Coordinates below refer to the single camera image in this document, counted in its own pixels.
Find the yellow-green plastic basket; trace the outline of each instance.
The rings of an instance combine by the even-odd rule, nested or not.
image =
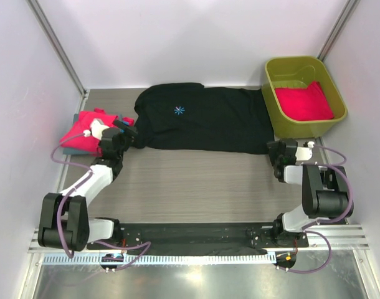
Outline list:
[[[317,138],[343,120],[348,111],[325,65],[310,56],[279,57],[265,65],[266,80],[262,85],[269,117],[279,138]],[[332,120],[297,121],[286,116],[280,107],[275,88],[307,88],[312,81],[320,83],[334,113]]]

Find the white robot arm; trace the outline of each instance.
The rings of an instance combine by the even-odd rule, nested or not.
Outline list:
[[[100,120],[94,120],[90,125],[90,130],[84,132],[85,136],[92,135],[100,140],[100,156],[92,163],[90,170],[73,185],[58,194],[48,193],[45,196],[39,224],[39,245],[62,248],[56,226],[57,208],[62,198],[68,193],[70,193],[69,199],[63,208],[63,214],[68,212],[68,218],[62,220],[62,227],[70,250],[80,251],[88,243],[96,240],[109,240],[111,243],[122,240],[118,220],[89,219],[87,214],[87,207],[97,194],[111,184],[120,173],[123,153],[137,135],[134,128],[120,121],[115,121],[114,125],[117,128],[110,128]],[[75,188],[84,180],[86,181],[80,187]]]

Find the gray table surface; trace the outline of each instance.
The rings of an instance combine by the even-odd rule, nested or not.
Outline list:
[[[85,110],[136,118],[133,107],[143,90],[91,90]],[[318,150],[313,160],[321,161]],[[70,166],[65,187],[82,175],[83,169]],[[267,155],[130,148],[119,177],[88,211],[121,222],[246,222],[272,221],[300,203],[301,186],[279,183]]]

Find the black mounting plate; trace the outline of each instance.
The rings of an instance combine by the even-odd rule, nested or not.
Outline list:
[[[263,255],[264,248],[293,247],[288,240],[270,238],[271,222],[246,223],[170,223],[121,224],[126,246],[151,241],[148,255],[205,256],[205,255]],[[301,238],[298,247],[308,247],[308,239]],[[90,250],[106,249],[88,244]],[[140,250],[131,251],[137,254]]]

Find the folded red cloth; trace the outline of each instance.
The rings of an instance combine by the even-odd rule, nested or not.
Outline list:
[[[104,110],[96,108],[93,111],[81,111],[78,116],[78,120],[73,124],[71,130],[61,138],[60,142],[63,142],[67,138],[83,133],[84,130],[90,129],[90,124],[97,118],[103,122],[104,125],[114,127],[113,121],[118,118],[118,115],[106,114]],[[62,145],[65,148],[75,148],[77,150],[89,151],[91,153],[97,152],[97,146],[100,140],[89,137],[76,137],[67,141]]]
[[[332,120],[334,113],[320,84],[313,81],[307,88],[276,88],[276,96],[286,116],[293,120]]]

